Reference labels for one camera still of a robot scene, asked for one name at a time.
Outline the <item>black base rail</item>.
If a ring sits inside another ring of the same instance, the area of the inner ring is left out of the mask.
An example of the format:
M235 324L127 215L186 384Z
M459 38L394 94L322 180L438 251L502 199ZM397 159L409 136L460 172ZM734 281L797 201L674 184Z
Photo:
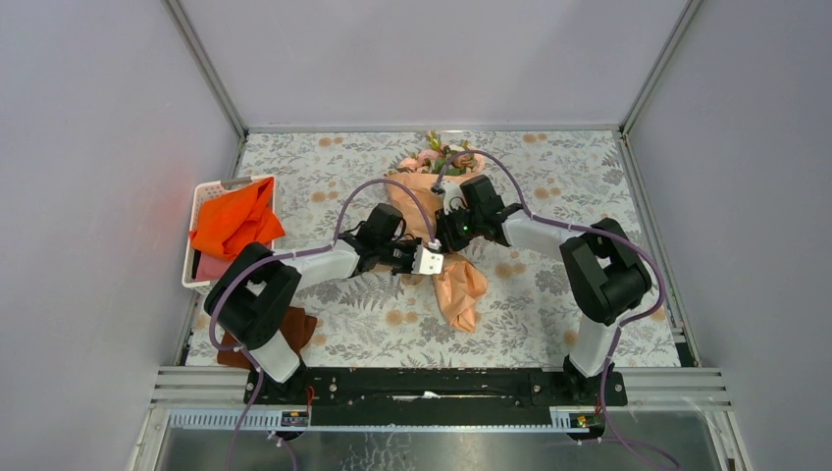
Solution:
M297 405L314 426L543 426L553 407L598 415L623 407L623 377L581 379L540 368L311 367L283 384L251 372L243 394L257 405Z

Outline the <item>tan satin ribbon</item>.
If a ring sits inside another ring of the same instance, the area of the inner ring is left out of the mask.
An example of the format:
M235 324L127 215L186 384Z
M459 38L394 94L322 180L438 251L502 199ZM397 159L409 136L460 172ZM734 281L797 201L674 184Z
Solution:
M443 258L442 268L441 271L448 270L451 266L467 261L467 258L460 254L450 254L446 255ZM382 274L382 275L390 275L394 278L398 278L403 285L406 286L417 286L421 284L425 279L430 281L433 275L413 275L413 274L394 274L390 267L378 265L376 268L371 270L373 274Z

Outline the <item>orange cloth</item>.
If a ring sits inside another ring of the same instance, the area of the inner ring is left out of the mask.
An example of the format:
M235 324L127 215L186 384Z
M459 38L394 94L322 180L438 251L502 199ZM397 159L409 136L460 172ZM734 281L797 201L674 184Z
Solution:
M267 246L286 235L275 213L276 181L267 177L205 201L189 233L191 247L232 261L250 243Z

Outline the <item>beige kraft wrapping paper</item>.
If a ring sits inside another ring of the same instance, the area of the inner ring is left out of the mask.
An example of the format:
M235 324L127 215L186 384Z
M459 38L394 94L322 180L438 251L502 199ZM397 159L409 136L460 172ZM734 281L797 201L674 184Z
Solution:
M392 181L406 186L413 192L431 222L442 208L441 198L430 191L437 174L435 167L440 155L424 150L415 157L406 157L386 174ZM400 187L387 184L391 204L399 210L406 223L406 232L423 240L429 238L428 228L420 210L410 196ZM449 326L457 331L473 333L477 324L477 303L488 290L488 281L473 263L462 255L446 255L442 270L433 276L435 293L442 315Z

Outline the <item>pink fake flower bouquet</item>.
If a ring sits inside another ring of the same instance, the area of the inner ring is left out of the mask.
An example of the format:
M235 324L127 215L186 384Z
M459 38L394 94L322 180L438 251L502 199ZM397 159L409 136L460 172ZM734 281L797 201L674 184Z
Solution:
M463 176L482 172L486 158L473 153L476 147L468 139L445 140L437 131L427 133L428 146L407 154L395 167L396 173L438 174L451 161L446 176Z

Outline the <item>white plastic basket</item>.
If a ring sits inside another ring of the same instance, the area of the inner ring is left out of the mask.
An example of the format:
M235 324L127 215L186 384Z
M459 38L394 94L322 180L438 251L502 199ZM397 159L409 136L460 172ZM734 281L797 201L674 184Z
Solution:
M254 183L260 183L264 180L274 181L274 191L269 201L269 207L278 215L281 209L281 195L278 190L278 183L274 175L255 175L241 178L235 178L225 181L214 181L208 183L201 183L197 185L193 191L193 201L190 212L189 229L194 231L197 226L199 213L208 201L225 196L226 194L238 191ZM185 288L192 289L201 295L207 295L216 283L216 278L209 280L197 281L195 276L199 268L199 264L203 259L201 251L195 250L192 246L189 237L186 238L186 247L182 268L182 285Z

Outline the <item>floral patterned table mat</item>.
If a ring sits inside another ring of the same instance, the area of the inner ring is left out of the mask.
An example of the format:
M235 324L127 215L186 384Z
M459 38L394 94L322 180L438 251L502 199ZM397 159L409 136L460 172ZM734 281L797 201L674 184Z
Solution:
M645 239L612 131L445 132L493 155L485 173L503 200L524 197L545 217L619 222ZM352 228L389 197L379 178L424 150L424 132L254 133L242 176L274 175L284 248L329 240L337 218ZM317 319L302 349L310 367L558 367L578 337L580 310L563 266L530 250L474 240L464 256L488 281L475 329L451 328L433 281L377 269L299 291L294 304Z

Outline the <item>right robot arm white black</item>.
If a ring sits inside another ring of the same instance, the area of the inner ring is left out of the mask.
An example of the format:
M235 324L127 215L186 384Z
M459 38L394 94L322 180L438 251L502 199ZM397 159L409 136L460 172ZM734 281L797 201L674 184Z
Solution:
M505 204L486 176L463 183L442 181L431 191L442 201L435 213L442 249L456 252L481 237L563 263L582 318L562 388L572 402L590 402L601 391L599 375L621 316L637 308L652 287L636 245L619 222L603 218L584 227L547 220L520 203Z

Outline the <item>brown cloth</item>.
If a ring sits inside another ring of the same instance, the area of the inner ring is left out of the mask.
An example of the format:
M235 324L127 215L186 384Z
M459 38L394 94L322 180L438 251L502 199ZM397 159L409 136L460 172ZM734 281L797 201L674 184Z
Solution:
M288 346L294 353L299 354L312 339L318 326L318 319L308 315L303 308L290 307L280 327L280 332L285 336ZM216 356L217 362L223 366L249 370L250 361L241 353L232 350L219 351Z

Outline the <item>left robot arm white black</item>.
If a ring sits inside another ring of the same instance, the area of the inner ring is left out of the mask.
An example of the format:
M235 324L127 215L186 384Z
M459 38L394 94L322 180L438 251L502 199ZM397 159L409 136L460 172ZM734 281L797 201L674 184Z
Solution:
M297 291L347 280L379 266L411 274L423 240L401 232L401 213L378 204L356 228L329 245L295 252L273 251L260 242L246 245L207 294L204 309L212 326L231 335L254 368L267 379L267 391L282 403L301 397L300 355L281 333Z

